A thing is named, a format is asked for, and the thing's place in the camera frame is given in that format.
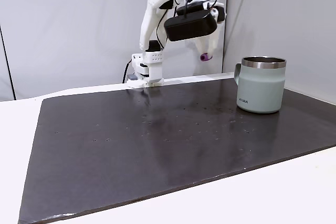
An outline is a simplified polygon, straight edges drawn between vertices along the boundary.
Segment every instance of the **mug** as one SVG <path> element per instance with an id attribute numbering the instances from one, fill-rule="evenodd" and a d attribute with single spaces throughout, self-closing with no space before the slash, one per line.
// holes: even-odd
<path id="1" fill-rule="evenodd" d="M 245 57 L 235 68 L 237 105 L 254 113 L 280 110 L 285 87 L 286 60 L 266 56 Z"/>

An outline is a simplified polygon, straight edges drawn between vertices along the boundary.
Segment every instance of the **white wall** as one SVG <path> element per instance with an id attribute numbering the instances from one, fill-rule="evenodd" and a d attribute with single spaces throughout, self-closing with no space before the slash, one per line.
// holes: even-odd
<path id="1" fill-rule="evenodd" d="M 147 0 L 0 0 L 17 97 L 120 83 L 131 55 L 140 52 L 146 4 Z M 220 39 L 224 41 L 224 31 Z M 219 73 L 223 42 L 209 62 L 200 62 L 190 41 L 167 45 L 165 56 L 165 78 Z"/>
<path id="2" fill-rule="evenodd" d="M 335 3 L 228 0 L 224 71 L 245 56 L 283 57 L 287 88 L 336 103 Z"/>
<path id="3" fill-rule="evenodd" d="M 0 102 L 13 99 L 12 86 L 10 85 L 4 48 L 0 37 Z"/>

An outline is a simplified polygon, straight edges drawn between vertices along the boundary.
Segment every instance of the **black mat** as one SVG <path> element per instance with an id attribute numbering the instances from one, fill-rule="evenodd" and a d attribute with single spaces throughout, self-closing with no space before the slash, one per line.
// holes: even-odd
<path id="1" fill-rule="evenodd" d="M 336 106 L 286 90 L 280 112 L 258 115 L 236 106 L 236 90 L 229 79 L 46 99 L 19 223 L 90 214 L 336 145 Z"/>

